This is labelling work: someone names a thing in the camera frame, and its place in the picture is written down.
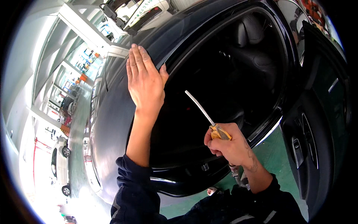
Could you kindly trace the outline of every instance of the black car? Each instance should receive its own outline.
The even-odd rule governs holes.
[[[159,193],[192,195],[229,173],[225,158],[203,143],[210,123],[188,90],[215,122],[237,123],[250,147],[279,123],[300,195],[309,216],[317,214],[347,150],[350,77],[334,27],[320,27],[303,4],[289,2],[291,11],[280,1],[200,1],[156,28],[119,39],[128,48],[146,48],[169,73],[151,135],[151,181]],[[124,61],[106,57],[91,100],[97,194],[108,203],[118,190],[115,160],[126,151],[135,111]]]

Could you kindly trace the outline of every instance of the red pole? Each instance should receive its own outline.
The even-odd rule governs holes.
[[[34,189],[35,189],[35,193],[36,193],[36,187],[35,187],[35,151],[36,151],[36,141],[37,141],[37,137],[35,138],[35,148],[34,148],[34,155],[33,155],[33,162],[32,162],[32,174],[34,176]]]

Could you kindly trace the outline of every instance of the headrest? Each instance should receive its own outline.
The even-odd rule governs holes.
[[[264,38],[263,27],[253,15],[245,16],[235,27],[235,41],[239,47],[258,44]]]

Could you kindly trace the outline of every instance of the hand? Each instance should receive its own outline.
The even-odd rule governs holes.
[[[242,165],[249,170],[257,169],[257,159],[250,146],[236,123],[219,124],[232,139],[222,140],[219,138],[211,138],[211,129],[206,132],[204,144],[208,146],[212,154],[216,156],[224,156],[230,164]]]
[[[165,64],[159,72],[142,46],[132,44],[127,60],[128,90],[136,115],[154,121],[164,103],[164,85],[168,80]]]

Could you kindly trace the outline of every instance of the left hand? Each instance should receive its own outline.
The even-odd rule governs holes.
[[[158,72],[147,51],[132,44],[127,75],[128,90],[137,106],[136,115],[155,122],[164,103],[164,85],[169,77],[165,64]]]

